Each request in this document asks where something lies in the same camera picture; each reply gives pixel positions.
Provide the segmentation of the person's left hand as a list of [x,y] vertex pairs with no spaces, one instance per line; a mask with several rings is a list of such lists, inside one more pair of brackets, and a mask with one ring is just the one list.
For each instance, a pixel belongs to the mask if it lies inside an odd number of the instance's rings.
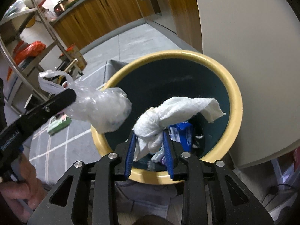
[[1,194],[8,206],[23,224],[27,223],[31,214],[19,203],[20,200],[27,200],[31,210],[35,210],[41,201],[46,197],[47,191],[43,188],[42,182],[36,176],[35,167],[29,162],[24,154],[20,156],[20,174],[24,181],[21,183],[1,183]]

